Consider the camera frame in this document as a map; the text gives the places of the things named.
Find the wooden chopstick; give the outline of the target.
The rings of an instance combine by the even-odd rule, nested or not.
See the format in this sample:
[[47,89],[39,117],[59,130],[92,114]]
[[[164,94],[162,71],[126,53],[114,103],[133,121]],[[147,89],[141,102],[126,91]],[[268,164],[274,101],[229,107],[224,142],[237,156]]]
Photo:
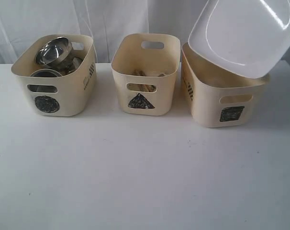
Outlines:
[[135,76],[145,76],[145,73],[142,70],[135,69],[133,72]]
[[148,85],[148,84],[137,84],[139,91],[142,92],[154,92],[155,88],[153,85]]

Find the stainless steel bowl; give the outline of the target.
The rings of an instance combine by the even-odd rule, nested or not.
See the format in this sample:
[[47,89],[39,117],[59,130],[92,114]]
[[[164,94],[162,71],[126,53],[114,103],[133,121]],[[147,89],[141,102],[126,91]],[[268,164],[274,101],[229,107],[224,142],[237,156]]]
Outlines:
[[34,61],[43,68],[63,71],[73,63],[72,50],[72,43],[67,37],[57,37],[42,46]]

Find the stainless steel mug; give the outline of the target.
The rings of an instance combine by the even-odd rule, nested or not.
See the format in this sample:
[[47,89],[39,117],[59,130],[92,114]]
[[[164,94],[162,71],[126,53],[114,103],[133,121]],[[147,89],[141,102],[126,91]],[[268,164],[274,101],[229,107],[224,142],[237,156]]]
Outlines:
[[[62,77],[62,74],[53,69],[39,69],[31,74],[31,77],[56,78]],[[50,85],[27,85],[32,92],[57,93],[57,88]]]

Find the white square plate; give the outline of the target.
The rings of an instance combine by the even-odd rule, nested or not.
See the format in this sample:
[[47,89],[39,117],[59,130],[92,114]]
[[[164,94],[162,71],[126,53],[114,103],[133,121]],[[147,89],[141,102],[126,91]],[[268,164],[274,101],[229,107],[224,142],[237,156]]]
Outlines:
[[188,44],[229,72],[263,77],[290,47],[290,0],[209,0]]

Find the cream bin with triangle mark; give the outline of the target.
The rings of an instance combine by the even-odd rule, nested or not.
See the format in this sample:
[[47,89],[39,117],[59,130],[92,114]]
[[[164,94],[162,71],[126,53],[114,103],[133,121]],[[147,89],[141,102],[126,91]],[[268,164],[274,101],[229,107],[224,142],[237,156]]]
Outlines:
[[[130,34],[112,60],[112,74],[119,104],[123,111],[159,116],[172,106],[180,62],[180,40],[167,34]],[[143,76],[135,76],[135,69]],[[137,84],[153,85],[154,92],[139,91]]]

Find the cream bin with circle mark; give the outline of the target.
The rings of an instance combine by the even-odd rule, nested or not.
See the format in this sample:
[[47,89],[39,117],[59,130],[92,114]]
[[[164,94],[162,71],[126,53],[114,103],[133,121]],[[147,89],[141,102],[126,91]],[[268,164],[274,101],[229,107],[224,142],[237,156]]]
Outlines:
[[96,83],[96,57],[93,38],[87,35],[67,34],[71,42],[82,43],[82,50],[73,50],[83,61],[71,74],[61,77],[33,77],[40,69],[34,61],[39,49],[58,35],[37,39],[12,65],[11,72],[28,104],[39,115],[73,116],[84,110]]

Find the cream bin with square mark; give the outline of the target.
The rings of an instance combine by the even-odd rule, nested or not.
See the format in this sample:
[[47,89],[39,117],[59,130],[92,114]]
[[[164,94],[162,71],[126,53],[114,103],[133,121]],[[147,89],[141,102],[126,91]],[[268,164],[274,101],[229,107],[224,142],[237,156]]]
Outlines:
[[203,127],[246,123],[261,98],[269,75],[249,79],[231,73],[181,47],[181,89],[193,119]]

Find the white backdrop curtain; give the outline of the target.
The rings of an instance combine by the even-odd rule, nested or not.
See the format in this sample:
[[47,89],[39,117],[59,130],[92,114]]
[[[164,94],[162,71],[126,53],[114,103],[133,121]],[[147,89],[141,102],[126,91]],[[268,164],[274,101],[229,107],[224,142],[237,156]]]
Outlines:
[[182,43],[204,0],[0,0],[0,64],[10,64],[38,38],[91,36],[98,63],[111,62],[123,38],[169,34]]

